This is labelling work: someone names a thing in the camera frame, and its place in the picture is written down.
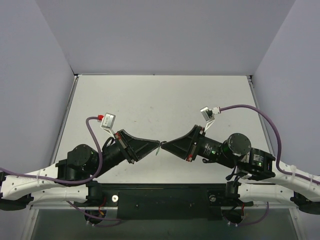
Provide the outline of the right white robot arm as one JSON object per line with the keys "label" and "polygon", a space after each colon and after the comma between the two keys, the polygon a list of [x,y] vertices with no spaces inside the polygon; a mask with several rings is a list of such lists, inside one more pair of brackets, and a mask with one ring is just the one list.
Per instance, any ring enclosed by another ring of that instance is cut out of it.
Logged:
{"label": "right white robot arm", "polygon": [[320,213],[320,179],[294,166],[277,163],[276,158],[253,148],[242,133],[233,133],[224,142],[209,137],[195,125],[182,137],[164,142],[161,148],[183,160],[201,157],[205,164],[232,169],[221,195],[210,192],[217,203],[241,206],[253,202],[273,202],[297,207],[312,215]]}

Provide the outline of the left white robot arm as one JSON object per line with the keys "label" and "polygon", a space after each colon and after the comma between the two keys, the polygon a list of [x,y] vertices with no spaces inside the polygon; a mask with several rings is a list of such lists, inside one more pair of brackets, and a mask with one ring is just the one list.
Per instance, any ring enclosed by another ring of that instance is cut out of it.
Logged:
{"label": "left white robot arm", "polygon": [[43,202],[76,202],[97,206],[105,198],[100,177],[123,161],[140,161],[161,145],[158,140],[137,138],[120,130],[99,150],[80,144],[66,159],[46,168],[14,175],[0,172],[0,208],[18,211]]}

